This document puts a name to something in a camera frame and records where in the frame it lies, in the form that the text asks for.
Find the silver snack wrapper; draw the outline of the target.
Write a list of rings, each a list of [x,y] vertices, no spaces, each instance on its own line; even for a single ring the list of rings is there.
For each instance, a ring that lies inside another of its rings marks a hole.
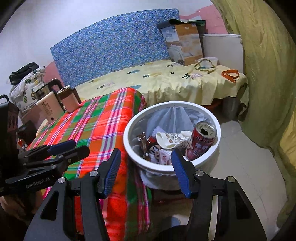
[[[145,160],[150,161],[151,158],[149,155],[149,151],[147,149],[147,139],[146,139],[145,132],[142,132],[141,134],[137,135],[137,140],[140,142],[141,147],[142,147],[142,152],[143,152],[142,157]]]

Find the red cartoon drink can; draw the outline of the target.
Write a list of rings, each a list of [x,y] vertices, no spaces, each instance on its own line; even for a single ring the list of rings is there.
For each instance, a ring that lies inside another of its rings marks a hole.
[[[198,122],[185,149],[187,159],[192,161],[206,153],[215,142],[216,136],[217,130],[214,125],[206,121]]]

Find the patterned paper cup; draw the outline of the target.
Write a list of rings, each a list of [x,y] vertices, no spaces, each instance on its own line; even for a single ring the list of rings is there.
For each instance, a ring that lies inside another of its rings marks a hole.
[[[157,132],[156,141],[162,149],[182,149],[187,146],[192,135],[190,131],[180,133]]]

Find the white round trash bin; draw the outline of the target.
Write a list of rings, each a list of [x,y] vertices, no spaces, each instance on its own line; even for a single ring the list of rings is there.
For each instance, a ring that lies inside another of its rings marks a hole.
[[[213,143],[213,145],[202,156],[200,156],[195,160],[192,160],[191,162],[193,163],[193,165],[196,168],[200,168],[203,171],[209,173],[211,172],[211,170],[213,169],[213,167],[215,166],[218,160],[219,143],[221,140],[221,128],[217,118],[209,110],[207,110],[206,108],[198,104],[185,102],[185,101],[168,101],[168,102],[163,102],[160,104],[150,106],[145,110],[136,114],[129,121],[129,123],[127,124],[124,130],[123,144],[130,159],[138,166],[139,174],[142,182],[144,183],[145,186],[151,189],[175,191],[180,188],[177,181],[177,177],[175,175],[175,171],[171,164],[171,153],[173,149],[166,150],[161,148],[160,164],[155,164],[155,163],[152,163],[151,161],[147,161],[142,157],[143,152],[142,152],[142,147],[140,142],[130,141],[131,128],[134,127],[135,122],[140,119],[141,114],[151,113],[153,110],[159,110],[162,108],[177,107],[177,106],[187,107],[194,110],[200,110],[202,113],[208,114],[210,119],[213,121],[212,125],[214,125],[217,130],[217,136],[215,138],[215,142]],[[165,132],[165,131],[163,131],[161,128],[156,128],[153,131],[151,136],[156,137],[157,132]],[[178,150],[181,151],[184,159],[186,161],[189,161],[185,156],[185,149],[186,147]]]

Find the black object beside table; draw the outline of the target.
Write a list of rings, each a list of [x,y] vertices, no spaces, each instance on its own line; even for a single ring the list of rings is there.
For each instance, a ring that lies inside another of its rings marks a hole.
[[[37,129],[31,120],[20,126],[17,131],[18,138],[23,140],[28,146],[33,142],[36,134]]]

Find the beige electric kettle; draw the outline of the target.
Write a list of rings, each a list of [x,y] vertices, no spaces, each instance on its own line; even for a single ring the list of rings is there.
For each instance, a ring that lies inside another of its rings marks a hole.
[[[37,102],[37,107],[44,113],[48,123],[55,122],[64,114],[64,109],[52,91]]]

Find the red green plaid tablecloth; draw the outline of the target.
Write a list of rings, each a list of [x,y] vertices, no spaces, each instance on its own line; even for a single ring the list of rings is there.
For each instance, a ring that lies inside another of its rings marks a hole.
[[[85,100],[79,109],[46,124],[29,146],[33,149],[66,140],[74,140],[77,146],[88,146],[89,157],[70,165],[65,172],[69,180],[82,178],[108,160],[113,149],[120,149],[121,164],[112,193],[102,201],[111,240],[129,240],[149,229],[150,194],[123,145],[128,122],[146,105],[144,96],[131,87]]]

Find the pink brown lidded mug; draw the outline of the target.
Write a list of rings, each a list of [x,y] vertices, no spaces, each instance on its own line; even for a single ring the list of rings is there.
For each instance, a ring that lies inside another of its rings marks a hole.
[[[68,113],[74,112],[81,104],[81,99],[77,93],[77,90],[75,88],[71,88],[70,85],[60,89],[57,92],[57,95]]]

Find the white patterned cloth bundle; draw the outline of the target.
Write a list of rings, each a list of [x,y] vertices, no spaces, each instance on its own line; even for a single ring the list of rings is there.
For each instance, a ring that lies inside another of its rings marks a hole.
[[[35,93],[45,85],[45,67],[40,67],[25,76],[9,93],[11,102],[16,105],[21,114],[28,112],[37,103]]]

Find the black bag on bundle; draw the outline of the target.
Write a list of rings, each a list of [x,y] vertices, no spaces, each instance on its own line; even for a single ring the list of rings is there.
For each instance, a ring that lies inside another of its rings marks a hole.
[[[12,72],[9,76],[11,85],[12,86],[18,85],[25,76],[27,76],[29,73],[33,72],[38,68],[39,68],[38,64],[31,62],[23,66],[22,68],[20,68],[18,71]]]

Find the translucent bin liner bag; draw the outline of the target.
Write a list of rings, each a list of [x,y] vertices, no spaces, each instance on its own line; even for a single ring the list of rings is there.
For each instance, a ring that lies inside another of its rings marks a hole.
[[[192,131],[194,126],[201,121],[213,123],[208,114],[187,107],[177,106],[153,110],[151,113],[140,115],[140,119],[131,128],[129,139],[137,142],[137,135],[144,132],[146,137],[149,137],[156,128],[161,128],[167,133]]]

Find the blue patterned headboard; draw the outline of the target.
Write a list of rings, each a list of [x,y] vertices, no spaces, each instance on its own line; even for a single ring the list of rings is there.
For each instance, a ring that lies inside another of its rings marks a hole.
[[[66,85],[77,86],[102,75],[169,58],[157,24],[179,19],[178,9],[148,9],[98,21],[51,47]]]

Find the yellow printed bed sheet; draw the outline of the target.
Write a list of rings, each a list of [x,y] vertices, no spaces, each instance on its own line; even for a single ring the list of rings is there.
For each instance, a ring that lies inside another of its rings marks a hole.
[[[183,66],[161,60],[125,68],[87,80],[76,87],[82,100],[131,87],[140,92],[148,106],[165,101],[188,101],[211,105],[214,99],[243,94],[247,78],[240,73],[235,82],[224,78],[228,67],[218,65],[212,73],[198,70],[193,64]]]

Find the white bowl on bed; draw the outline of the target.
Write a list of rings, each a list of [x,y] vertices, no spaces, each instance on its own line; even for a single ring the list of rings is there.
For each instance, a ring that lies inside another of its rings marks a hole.
[[[202,68],[212,68],[218,65],[218,58],[216,57],[204,57],[198,59],[198,66]]]

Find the olive green curtain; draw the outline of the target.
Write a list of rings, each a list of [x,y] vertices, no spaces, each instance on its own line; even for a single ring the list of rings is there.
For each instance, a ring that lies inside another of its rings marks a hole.
[[[295,42],[265,1],[213,1],[228,32],[244,49],[249,104],[240,114],[243,132],[272,151],[285,180],[283,226],[295,206]]]

